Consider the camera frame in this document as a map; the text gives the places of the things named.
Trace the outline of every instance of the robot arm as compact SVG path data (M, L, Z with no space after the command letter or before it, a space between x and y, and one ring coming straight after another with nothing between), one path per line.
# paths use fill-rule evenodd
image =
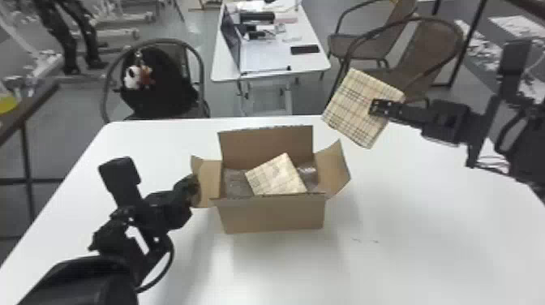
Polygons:
M118 208L92 237L88 256L59 263L32 288L19 305L136 305L136 294L157 284L174 258L174 246L167 233L182 228L191 217L191 204L200 200L195 175L143 199L137 185L140 177L129 157L114 159L99 167L108 191ZM149 251L144 253L129 226L138 229ZM148 284L147 275L169 253L166 266Z
M370 115L422 130L422 136L446 144L467 146L466 166L501 173L478 161L494 118L502 103L517 110L517 115L500 131L495 151L509 163L508 176L522 183L545 184L545 103L518 94L525 72L531 40L510 41L504 48L498 74L500 90L491 97L484 114L451 101L435 100L427 109L393 101L374 100ZM504 148L506 135L522 120L526 125L509 148Z

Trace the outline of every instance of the bubble wrap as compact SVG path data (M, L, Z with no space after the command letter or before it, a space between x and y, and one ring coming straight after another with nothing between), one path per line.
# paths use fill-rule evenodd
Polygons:
M303 163L295 167L305 187L309 192L320 192L318 187L318 172L314 161ZM238 198L251 197L254 192L246 179L245 173L248 170L223 169L221 197Z

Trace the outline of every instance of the black pants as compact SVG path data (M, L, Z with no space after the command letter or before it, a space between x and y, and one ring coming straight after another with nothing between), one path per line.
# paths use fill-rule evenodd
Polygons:
M33 0L42 24L61 44L64 52L65 67L77 67L77 42L70 34L70 29L61 17L55 4L58 4L78 24L85 45L87 46L87 62L97 60L98 42L97 31L89 23L92 14L84 7L80 0Z

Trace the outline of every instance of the white desk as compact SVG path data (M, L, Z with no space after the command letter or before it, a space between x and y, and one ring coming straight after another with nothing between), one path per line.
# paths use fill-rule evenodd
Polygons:
M142 305L543 305L545 207L528 187L463 167L466 152L387 126L372 150L319 117L115 122L97 135L0 268L2 305L18 302L55 263L86 255L114 210L97 167L131 156L143 194L219 158L217 131L312 124L315 149L341 138L352 181L322 230L225 235L217 211L170 235L172 269Z
M291 71L269 71L263 73L250 73L248 75L240 75L240 71L236 63L233 60L233 56L225 43L225 39L221 35L221 17L223 16L223 10L225 6L221 7L219 14L219 21L217 25L217 34L216 34L216 46L214 49L214 59L212 63L212 73L210 78L213 82L239 82L240 83L240 96L241 96L241 113L247 115L245 108L253 107L254 97L251 96L251 90L249 82L255 82L257 80L271 80L276 79L281 82L285 87L285 113L292 114L292 100L291 100L291 89L290 83L294 77L312 72L321 72L326 71L331 68L331 63L329 62L324 48L320 44L318 37L316 36L314 29L312 28L311 22L308 20L307 14L302 6L299 6L298 11L291 11L298 15L298 22L295 24L286 24L286 34L279 34L277 40L279 43L285 45L286 52L288 52L288 62L287 64L291 67ZM288 35L289 37L301 37L300 41L292 42L283 42L282 38ZM290 46L293 45L318 45L320 48L319 53L314 54L300 54L292 55L290 53ZM250 102L248 107L244 106L246 101Z

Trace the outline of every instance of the plaid cloth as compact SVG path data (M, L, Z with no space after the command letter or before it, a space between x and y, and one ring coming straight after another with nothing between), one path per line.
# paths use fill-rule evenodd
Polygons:
M305 187L287 153L246 172L255 195L305 193Z
M322 120L356 144L371 148L388 120L367 112L376 99L405 101L403 92L369 75L350 69L333 95Z

